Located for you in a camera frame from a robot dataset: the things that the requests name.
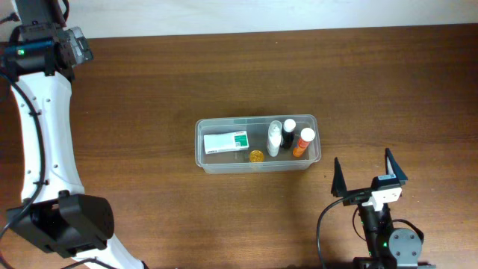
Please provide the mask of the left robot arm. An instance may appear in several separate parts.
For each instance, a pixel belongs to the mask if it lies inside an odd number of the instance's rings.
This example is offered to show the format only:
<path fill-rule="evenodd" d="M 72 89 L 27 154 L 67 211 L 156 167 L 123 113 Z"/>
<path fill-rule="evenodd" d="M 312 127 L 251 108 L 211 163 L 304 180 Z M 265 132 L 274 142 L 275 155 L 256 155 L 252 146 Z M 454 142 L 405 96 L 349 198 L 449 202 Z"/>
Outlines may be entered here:
<path fill-rule="evenodd" d="M 19 25 L 1 56 L 1 76 L 19 110 L 24 153 L 22 204 L 6 229 L 42 250 L 89 268 L 144 268 L 114 233 L 109 202 L 85 194 L 72 146 L 74 68 L 93 53 L 67 1 L 16 0 Z"/>

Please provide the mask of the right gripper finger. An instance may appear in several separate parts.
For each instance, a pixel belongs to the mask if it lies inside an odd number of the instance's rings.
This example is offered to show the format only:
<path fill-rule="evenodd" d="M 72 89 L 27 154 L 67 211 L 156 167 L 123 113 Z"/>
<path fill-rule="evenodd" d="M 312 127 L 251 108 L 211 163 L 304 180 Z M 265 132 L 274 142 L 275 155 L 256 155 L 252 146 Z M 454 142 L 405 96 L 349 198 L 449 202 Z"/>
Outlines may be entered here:
<path fill-rule="evenodd" d="M 408 177 L 395 161 L 389 148 L 385 149 L 385 175 L 373 178 L 372 189 L 398 188 L 408 181 Z"/>
<path fill-rule="evenodd" d="M 334 197 L 345 197 L 347 195 L 347 185 L 338 158 L 335 158 L 334 160 L 334 176 L 332 180 L 331 194 Z"/>

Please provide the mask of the orange Redoxon tube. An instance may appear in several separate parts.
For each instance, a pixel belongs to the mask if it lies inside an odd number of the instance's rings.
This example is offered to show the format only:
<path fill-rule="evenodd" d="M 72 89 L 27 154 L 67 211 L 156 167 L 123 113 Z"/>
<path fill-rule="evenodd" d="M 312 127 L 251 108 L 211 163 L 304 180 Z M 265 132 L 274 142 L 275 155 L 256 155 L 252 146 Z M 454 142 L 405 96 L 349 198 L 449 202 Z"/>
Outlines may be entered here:
<path fill-rule="evenodd" d="M 308 145 L 315 139 L 315 131 L 311 128 L 304 128 L 300 132 L 299 140 L 297 141 L 296 146 L 293 150 L 294 157 L 301 157 L 305 150 L 308 148 Z"/>

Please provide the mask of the dark bottle white cap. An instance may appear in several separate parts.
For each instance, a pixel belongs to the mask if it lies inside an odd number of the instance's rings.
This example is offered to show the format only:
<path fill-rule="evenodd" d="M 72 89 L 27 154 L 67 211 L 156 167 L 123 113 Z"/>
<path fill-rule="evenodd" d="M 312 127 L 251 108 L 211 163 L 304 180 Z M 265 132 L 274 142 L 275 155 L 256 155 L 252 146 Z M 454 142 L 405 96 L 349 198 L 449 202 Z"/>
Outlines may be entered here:
<path fill-rule="evenodd" d="M 294 130 L 296 122 L 293 119 L 286 119 L 282 125 L 282 144 L 281 148 L 290 149 L 295 138 Z"/>

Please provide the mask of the small jar gold lid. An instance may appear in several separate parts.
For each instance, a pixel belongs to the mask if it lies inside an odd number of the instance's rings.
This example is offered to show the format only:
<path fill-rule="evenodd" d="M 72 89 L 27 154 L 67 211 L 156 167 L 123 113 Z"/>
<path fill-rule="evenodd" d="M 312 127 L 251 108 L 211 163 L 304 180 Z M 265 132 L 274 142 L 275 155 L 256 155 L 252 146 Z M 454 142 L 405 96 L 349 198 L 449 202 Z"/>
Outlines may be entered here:
<path fill-rule="evenodd" d="M 249 154 L 249 161 L 252 163 L 263 162 L 264 159 L 265 159 L 264 153 L 261 150 L 256 149 L 251 151 L 251 153 Z"/>

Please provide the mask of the white Panadol medicine box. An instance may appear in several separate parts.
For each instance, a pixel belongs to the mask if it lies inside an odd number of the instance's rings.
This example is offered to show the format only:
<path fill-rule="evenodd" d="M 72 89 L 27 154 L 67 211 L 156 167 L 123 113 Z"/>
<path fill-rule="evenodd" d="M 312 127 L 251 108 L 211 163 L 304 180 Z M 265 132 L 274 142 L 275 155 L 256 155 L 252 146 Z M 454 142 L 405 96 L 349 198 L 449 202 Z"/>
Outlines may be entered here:
<path fill-rule="evenodd" d="M 203 141 L 206 155 L 235 152 L 249 148 L 249 139 L 246 131 L 207 134 L 203 137 Z"/>

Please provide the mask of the white spray bottle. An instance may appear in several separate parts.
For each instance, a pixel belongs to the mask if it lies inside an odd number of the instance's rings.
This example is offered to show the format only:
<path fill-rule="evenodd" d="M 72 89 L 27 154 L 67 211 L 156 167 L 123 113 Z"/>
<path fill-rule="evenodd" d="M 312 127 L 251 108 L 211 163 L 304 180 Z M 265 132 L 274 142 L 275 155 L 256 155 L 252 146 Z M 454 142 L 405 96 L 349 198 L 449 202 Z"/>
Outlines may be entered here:
<path fill-rule="evenodd" d="M 267 133 L 267 151 L 270 157 L 276 157 L 279 154 L 279 148 L 282 143 L 282 123 L 274 120 L 268 128 Z"/>

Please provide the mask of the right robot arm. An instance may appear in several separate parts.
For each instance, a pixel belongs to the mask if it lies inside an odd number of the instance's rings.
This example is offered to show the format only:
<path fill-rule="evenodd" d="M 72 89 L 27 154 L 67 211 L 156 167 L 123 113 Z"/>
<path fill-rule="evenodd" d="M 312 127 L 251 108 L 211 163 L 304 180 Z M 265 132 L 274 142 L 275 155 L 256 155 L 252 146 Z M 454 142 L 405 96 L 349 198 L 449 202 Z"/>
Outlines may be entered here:
<path fill-rule="evenodd" d="M 361 218 L 368 257 L 355 257 L 354 268 L 435 268 L 420 262 L 424 234 L 411 222 L 391 217 L 389 204 L 402 195 L 407 176 L 395 161 L 390 149 L 385 150 L 385 174 L 376 176 L 368 188 L 349 190 L 338 159 L 334 163 L 331 194 L 345 206 L 354 205 Z"/>

